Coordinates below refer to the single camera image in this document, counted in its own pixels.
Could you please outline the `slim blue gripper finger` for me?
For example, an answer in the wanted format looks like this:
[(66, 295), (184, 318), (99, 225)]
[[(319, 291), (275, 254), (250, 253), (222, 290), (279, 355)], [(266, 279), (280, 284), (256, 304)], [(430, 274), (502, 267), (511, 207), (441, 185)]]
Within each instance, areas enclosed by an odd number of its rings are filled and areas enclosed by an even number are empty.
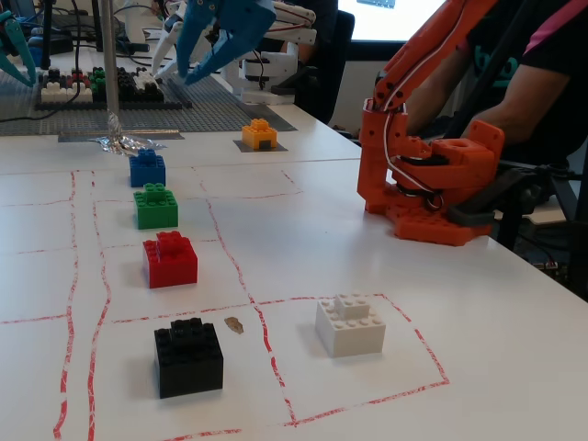
[(186, 77), (192, 63), (199, 64), (211, 49), (206, 36), (216, 20), (216, 1), (188, 1), (183, 27), (176, 44), (177, 71)]

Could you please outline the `wide blue gripper finger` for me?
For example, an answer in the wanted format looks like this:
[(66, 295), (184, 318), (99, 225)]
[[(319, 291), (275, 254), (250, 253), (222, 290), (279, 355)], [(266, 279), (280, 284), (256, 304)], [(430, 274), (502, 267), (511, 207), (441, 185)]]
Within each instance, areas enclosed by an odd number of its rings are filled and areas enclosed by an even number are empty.
[(219, 39), (194, 69), (184, 77), (192, 85), (257, 47), (276, 19), (270, 1), (216, 1), (213, 24), (220, 27)]

